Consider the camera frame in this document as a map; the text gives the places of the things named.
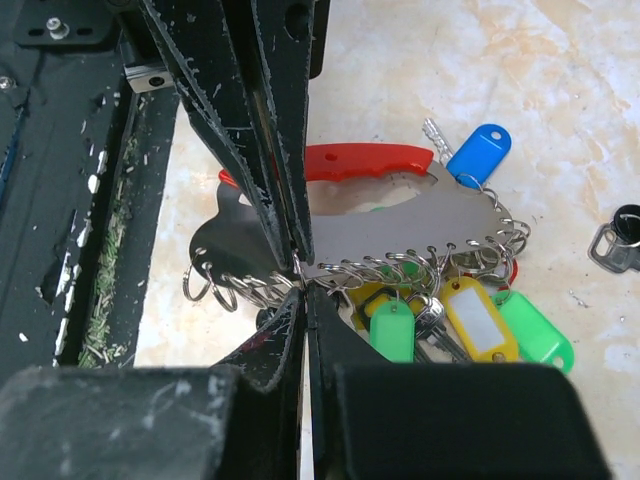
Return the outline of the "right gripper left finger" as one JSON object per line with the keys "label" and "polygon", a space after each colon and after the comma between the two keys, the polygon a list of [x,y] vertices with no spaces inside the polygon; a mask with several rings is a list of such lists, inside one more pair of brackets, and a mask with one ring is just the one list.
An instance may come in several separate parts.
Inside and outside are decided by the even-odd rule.
{"label": "right gripper left finger", "polygon": [[304,297],[208,368],[29,368],[1,391],[5,479],[294,479]]}

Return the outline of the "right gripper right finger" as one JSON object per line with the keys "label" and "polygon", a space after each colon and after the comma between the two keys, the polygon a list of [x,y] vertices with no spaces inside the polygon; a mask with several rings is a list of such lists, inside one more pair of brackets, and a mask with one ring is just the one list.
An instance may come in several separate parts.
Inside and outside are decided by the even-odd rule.
{"label": "right gripper right finger", "polygon": [[306,293],[319,479],[608,479],[571,382],[527,363],[393,363]]}

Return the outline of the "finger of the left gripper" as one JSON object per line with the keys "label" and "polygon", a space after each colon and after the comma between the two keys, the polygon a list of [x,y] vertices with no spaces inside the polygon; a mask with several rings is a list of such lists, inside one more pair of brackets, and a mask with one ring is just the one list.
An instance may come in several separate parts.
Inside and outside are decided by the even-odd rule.
{"label": "finger of the left gripper", "polygon": [[145,1],[142,12],[191,126],[254,206],[281,269],[292,266],[284,204],[251,88],[246,1]]}
{"label": "finger of the left gripper", "polygon": [[252,1],[286,262],[315,260],[305,179],[309,82],[323,67],[328,1]]}

